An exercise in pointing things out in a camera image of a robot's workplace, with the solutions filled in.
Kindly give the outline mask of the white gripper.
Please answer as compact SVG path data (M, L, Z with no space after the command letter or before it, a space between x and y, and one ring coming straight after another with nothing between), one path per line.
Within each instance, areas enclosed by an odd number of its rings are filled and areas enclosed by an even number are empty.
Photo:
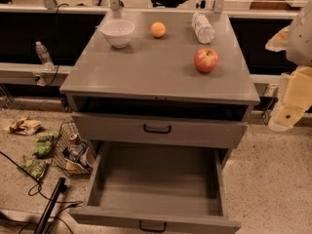
M281 52L287 48L289 26L268 40L265 49ZM300 65L291 74L283 73L280 85L280 104L274 106L268 123L272 131L291 129L312 105L312 68Z

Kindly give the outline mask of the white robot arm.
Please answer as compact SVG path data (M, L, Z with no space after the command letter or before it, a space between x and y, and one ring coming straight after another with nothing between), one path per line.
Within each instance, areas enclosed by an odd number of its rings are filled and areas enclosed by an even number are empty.
M312 106L312 0L265 45L272 52L286 52L296 64L291 74L283 73L278 101L270 114L268 127L277 132L292 128Z

